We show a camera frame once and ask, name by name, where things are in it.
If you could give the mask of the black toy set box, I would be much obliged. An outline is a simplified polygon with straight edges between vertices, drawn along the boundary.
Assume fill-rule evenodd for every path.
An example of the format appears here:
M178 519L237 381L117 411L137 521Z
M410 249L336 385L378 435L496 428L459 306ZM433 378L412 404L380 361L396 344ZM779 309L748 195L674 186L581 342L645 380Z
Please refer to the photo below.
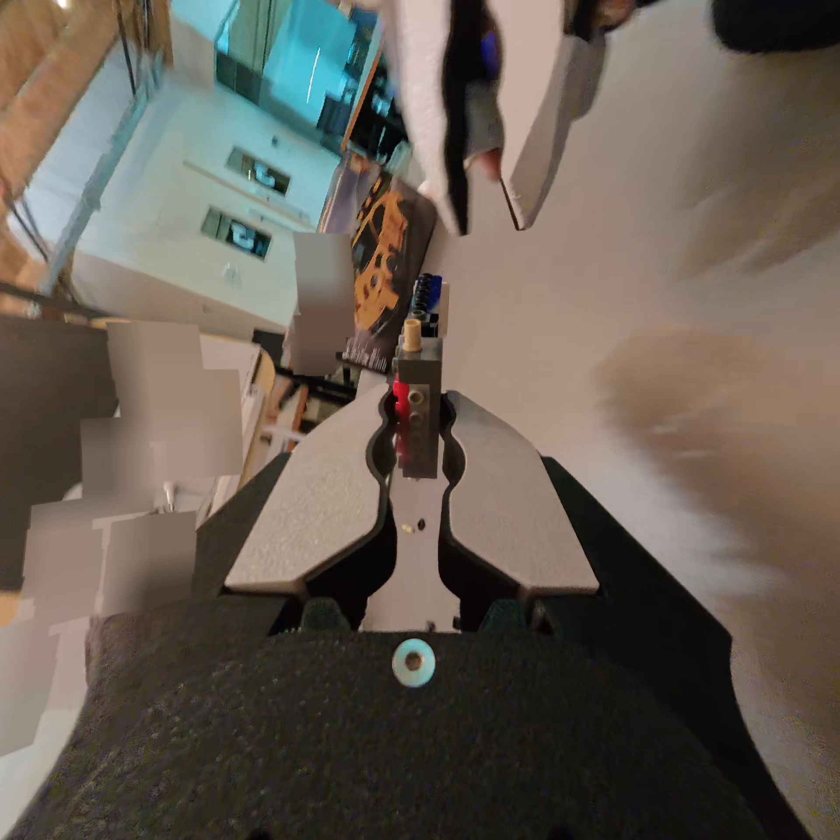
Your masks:
M392 366L438 215L399 175L351 158L332 175L319 232L348 235L353 267L353 332L343 359L374 373Z

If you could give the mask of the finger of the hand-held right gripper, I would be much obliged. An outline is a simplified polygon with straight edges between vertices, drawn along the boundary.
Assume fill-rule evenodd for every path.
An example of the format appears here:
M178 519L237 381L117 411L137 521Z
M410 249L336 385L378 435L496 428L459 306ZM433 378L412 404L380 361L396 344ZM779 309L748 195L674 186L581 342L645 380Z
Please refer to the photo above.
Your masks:
M572 125L592 107L606 52L602 31L591 40L562 35L541 86L500 94L505 130L500 182L518 231L530 229L542 211Z
M452 30L452 3L377 3L382 43L413 157L423 173L421 194L432 201L451 235L468 231L463 143L450 132L445 101L445 59Z

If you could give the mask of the grey desk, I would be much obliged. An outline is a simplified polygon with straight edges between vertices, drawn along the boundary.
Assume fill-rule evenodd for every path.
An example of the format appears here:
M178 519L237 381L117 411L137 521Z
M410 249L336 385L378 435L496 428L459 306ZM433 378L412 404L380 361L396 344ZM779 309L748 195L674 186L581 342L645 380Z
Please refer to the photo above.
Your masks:
M517 233L471 172L449 387L556 458L728 630L752 738L838 838L838 2L653 2Z

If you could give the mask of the dark toy brick assembly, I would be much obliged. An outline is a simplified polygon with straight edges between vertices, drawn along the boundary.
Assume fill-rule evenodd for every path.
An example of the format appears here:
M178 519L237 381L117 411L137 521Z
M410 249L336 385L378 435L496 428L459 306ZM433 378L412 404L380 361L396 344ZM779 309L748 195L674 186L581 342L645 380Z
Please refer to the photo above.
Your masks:
M438 473L448 313L448 283L438 275L420 275L392 366L397 464L411 480L434 480Z

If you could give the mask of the white office booth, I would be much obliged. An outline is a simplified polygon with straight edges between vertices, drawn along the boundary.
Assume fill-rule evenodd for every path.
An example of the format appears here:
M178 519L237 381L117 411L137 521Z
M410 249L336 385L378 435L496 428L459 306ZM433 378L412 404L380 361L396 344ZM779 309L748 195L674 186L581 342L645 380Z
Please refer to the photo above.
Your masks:
M78 239L72 284L128 319L283 333L293 232L318 225L338 162L225 88L165 75Z

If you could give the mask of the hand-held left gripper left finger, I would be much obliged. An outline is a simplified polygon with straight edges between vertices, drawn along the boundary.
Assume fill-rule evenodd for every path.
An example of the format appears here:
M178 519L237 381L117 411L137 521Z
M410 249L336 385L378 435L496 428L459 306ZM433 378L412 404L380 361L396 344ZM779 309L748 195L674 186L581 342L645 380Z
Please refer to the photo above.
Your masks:
M290 454L227 574L231 592L303 596L385 524L395 452L392 387L377 384Z

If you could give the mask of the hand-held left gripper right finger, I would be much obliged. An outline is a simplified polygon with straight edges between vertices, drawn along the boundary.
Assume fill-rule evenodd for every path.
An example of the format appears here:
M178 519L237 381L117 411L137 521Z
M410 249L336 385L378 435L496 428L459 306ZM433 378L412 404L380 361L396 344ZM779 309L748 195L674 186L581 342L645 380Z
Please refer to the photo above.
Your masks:
M458 597L593 595L593 568L538 450L464 394L444 395L440 576Z

